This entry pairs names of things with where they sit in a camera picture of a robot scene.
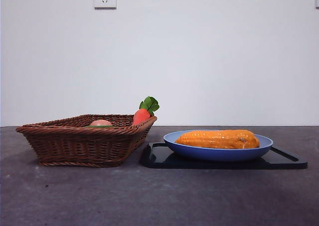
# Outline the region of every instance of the toy fruit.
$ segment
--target toy fruit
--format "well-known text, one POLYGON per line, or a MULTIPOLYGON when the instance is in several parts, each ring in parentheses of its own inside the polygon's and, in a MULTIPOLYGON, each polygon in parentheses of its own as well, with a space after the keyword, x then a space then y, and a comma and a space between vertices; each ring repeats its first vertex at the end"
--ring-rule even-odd
POLYGON ((112 123, 107 120, 95 120, 90 124, 90 126, 106 126, 106 125, 112 125, 112 123))

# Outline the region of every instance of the wicker basket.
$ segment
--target wicker basket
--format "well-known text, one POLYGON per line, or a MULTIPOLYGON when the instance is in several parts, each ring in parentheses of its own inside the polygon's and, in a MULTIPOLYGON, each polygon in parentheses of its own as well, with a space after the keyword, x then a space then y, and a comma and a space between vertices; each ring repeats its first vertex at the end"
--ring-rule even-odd
POLYGON ((41 165, 115 167, 142 144, 157 117, 132 126, 133 115, 80 115, 17 127, 36 152, 41 165), (94 120, 115 127, 86 128, 94 120))

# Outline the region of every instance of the oval plate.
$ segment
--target oval plate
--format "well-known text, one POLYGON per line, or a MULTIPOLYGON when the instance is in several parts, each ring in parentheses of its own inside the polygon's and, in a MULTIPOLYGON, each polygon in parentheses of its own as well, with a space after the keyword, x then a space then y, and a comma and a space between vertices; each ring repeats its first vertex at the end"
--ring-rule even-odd
POLYGON ((164 135, 164 141, 174 152, 200 160, 228 162, 253 160, 266 154, 274 144, 273 140, 256 134, 255 136, 259 139, 260 147, 253 149, 213 149, 175 143, 179 136, 189 131, 194 130, 183 130, 166 134, 164 135))

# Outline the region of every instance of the gray countertop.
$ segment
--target gray countertop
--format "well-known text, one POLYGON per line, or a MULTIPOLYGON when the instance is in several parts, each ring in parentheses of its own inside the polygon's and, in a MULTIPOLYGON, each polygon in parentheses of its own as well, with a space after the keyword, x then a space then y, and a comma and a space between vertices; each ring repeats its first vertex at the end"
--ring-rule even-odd
POLYGON ((1 127, 1 226, 316 226, 319 126, 153 126, 115 168, 40 166, 15 127, 1 127), (303 170, 150 169, 147 143, 184 129, 252 130, 308 161, 303 170))

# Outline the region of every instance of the black tray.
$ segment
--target black tray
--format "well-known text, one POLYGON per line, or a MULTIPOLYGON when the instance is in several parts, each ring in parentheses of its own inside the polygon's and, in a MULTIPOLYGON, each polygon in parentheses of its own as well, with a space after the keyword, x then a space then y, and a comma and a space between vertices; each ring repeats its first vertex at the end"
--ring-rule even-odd
POLYGON ((214 162, 183 157, 165 143, 149 143, 143 150, 140 163, 153 169, 248 169, 248 170, 300 170, 307 161, 277 147, 264 156, 244 162, 214 162))

